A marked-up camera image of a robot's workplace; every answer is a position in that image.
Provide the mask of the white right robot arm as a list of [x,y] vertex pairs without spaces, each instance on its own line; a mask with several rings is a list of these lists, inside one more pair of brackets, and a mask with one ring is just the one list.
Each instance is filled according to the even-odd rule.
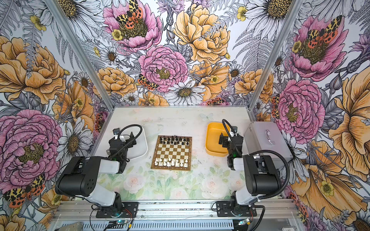
[[242,154],[243,137],[240,135],[223,134],[219,137],[219,144],[228,150],[227,165],[232,170],[244,171],[245,187],[234,191],[230,202],[219,209],[220,217],[232,214],[234,216],[255,215],[250,212],[256,202],[280,194],[286,187],[282,184],[271,155],[277,156],[285,166],[285,158],[273,150],[260,150],[249,155]]

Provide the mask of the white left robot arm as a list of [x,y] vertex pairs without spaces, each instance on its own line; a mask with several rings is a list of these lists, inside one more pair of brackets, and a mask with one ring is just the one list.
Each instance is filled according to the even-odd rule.
[[124,212],[120,194],[107,190],[98,182],[98,175],[121,174],[127,163],[128,149],[136,145],[138,136],[130,134],[126,141],[119,135],[109,141],[110,155],[108,157],[74,157],[66,165],[55,185],[55,192],[69,197],[83,198],[96,205],[105,215],[119,217]]

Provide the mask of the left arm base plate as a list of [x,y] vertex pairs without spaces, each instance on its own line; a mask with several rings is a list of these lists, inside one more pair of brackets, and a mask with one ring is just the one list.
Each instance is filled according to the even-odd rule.
[[135,218],[138,212],[138,202],[122,202],[121,206],[101,207],[96,218]]

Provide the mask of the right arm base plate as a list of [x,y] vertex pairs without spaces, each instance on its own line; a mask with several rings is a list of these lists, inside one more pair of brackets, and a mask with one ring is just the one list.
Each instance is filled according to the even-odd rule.
[[216,201],[215,210],[218,217],[256,217],[255,208],[241,206],[231,201]]

